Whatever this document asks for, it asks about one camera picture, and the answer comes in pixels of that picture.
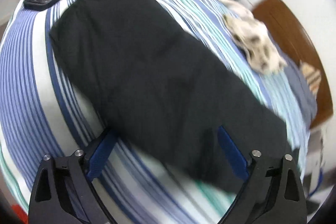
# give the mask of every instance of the striped bed sheet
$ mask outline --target striped bed sheet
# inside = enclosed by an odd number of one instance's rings
[[[57,66],[48,36],[74,1],[61,0],[36,12],[25,10],[21,0],[0,44],[0,167],[26,212],[43,155],[71,155],[104,128],[90,102]],[[222,21],[231,12],[217,0],[156,1],[285,120],[290,145],[300,148],[303,170],[309,132],[286,75],[260,76],[251,70]],[[217,223],[235,198],[122,141],[93,184],[118,223]]]

